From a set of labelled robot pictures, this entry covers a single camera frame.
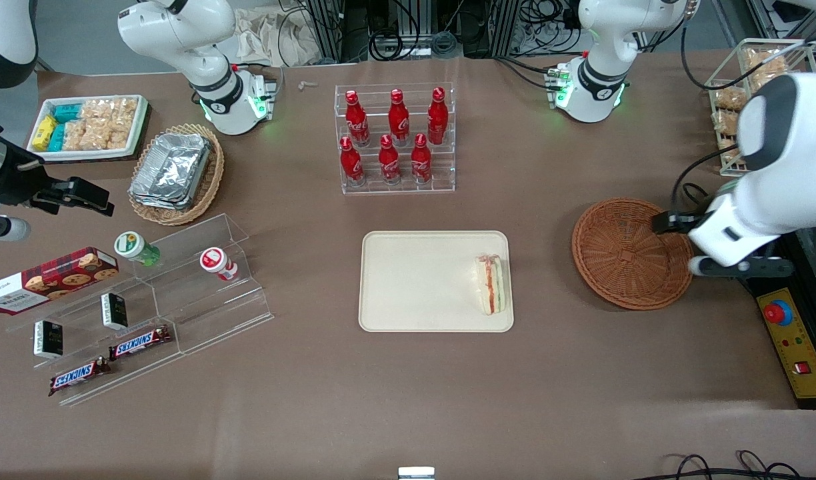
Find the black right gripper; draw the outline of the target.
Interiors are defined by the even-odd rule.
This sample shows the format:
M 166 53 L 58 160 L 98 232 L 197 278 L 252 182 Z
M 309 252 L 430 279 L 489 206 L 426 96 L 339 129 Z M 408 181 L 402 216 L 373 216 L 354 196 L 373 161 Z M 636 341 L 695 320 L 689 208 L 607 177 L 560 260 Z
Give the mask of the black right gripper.
M 39 159 L 22 148 L 6 146 L 5 161 L 0 167 L 0 204 L 41 209 L 51 215 L 57 215 L 61 207 L 72 207 L 113 216 L 115 204 L 110 203 L 109 192 L 82 177 L 56 179 L 40 163 L 20 170 L 24 164 Z

